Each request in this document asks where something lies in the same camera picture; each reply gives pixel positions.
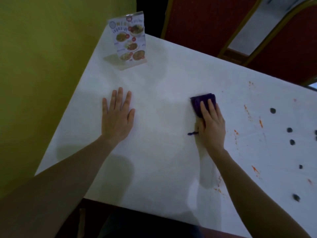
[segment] chair backrest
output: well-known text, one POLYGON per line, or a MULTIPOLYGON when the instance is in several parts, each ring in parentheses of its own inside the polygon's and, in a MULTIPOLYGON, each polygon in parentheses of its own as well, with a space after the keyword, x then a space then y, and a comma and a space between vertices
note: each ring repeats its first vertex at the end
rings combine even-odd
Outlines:
POLYGON ((221 57, 262 0, 169 0, 161 38, 221 57))
POLYGON ((243 66, 295 84, 317 76, 317 0, 289 11, 243 66))

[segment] red upholstery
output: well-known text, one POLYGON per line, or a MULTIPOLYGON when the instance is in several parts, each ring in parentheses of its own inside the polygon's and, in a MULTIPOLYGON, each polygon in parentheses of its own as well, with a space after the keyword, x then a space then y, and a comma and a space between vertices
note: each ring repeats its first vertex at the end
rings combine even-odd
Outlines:
POLYGON ((295 84, 317 76, 317 6, 296 14, 247 67, 295 84))
POLYGON ((174 0, 167 41, 217 56, 257 0, 174 0))

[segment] cloth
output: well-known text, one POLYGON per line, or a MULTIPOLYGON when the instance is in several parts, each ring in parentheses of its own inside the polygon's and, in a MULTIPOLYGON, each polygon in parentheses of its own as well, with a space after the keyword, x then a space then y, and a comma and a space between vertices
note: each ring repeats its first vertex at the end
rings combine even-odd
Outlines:
POLYGON ((98 238, 172 236, 203 238, 195 225, 124 208, 117 209, 108 217, 98 238))

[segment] person's right arm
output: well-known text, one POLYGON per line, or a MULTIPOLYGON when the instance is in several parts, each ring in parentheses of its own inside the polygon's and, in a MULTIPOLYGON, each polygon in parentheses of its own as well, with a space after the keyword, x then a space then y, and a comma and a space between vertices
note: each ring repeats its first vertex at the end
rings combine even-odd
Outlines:
POLYGON ((218 104, 203 102, 204 119, 198 121, 199 137, 216 164, 230 198, 252 237, 310 237, 307 232, 275 203, 230 157, 224 149, 225 121, 218 104))

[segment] forearm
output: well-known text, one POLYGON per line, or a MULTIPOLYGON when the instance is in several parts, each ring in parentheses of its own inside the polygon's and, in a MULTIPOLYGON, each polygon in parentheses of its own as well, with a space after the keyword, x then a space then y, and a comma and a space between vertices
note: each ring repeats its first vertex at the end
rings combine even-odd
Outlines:
POLYGON ((100 137, 2 199, 0 236, 54 237, 114 147, 100 137))
POLYGON ((309 237, 289 214, 253 182, 227 151, 213 153, 212 159, 242 222, 253 237, 309 237))

